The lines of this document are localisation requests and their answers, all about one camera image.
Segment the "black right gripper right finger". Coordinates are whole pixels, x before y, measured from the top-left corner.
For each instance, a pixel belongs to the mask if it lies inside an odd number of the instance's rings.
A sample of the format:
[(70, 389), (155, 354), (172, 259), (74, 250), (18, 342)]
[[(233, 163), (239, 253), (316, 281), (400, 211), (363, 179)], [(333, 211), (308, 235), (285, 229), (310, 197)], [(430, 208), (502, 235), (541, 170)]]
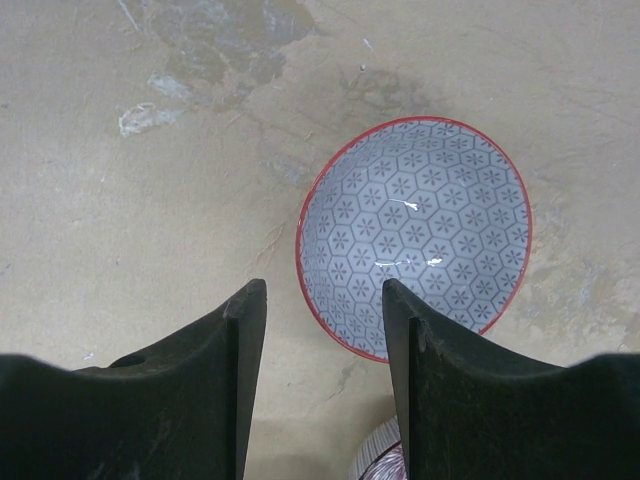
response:
[(395, 279), (382, 304), (409, 478), (638, 477), (637, 355), (544, 363), (454, 322)]

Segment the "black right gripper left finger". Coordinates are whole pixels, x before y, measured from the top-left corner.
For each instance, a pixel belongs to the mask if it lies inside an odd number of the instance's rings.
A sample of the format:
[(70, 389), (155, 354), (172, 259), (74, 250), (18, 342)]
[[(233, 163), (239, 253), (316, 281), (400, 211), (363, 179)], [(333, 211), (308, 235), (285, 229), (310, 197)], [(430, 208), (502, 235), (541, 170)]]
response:
[(105, 368), (1, 358), (5, 479), (240, 479), (267, 318), (254, 279)]

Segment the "grey hexagon red-rim bowl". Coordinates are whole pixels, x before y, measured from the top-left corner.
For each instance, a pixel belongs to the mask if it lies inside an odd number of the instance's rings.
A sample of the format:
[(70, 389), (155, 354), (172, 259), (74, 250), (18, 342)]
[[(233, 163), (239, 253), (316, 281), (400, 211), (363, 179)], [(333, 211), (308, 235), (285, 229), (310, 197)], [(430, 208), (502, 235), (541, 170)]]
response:
[(462, 122), (415, 116), (364, 132), (321, 170), (301, 209), (296, 268), (319, 325), (383, 362), (385, 281), (483, 334), (515, 296), (531, 243), (508, 155)]

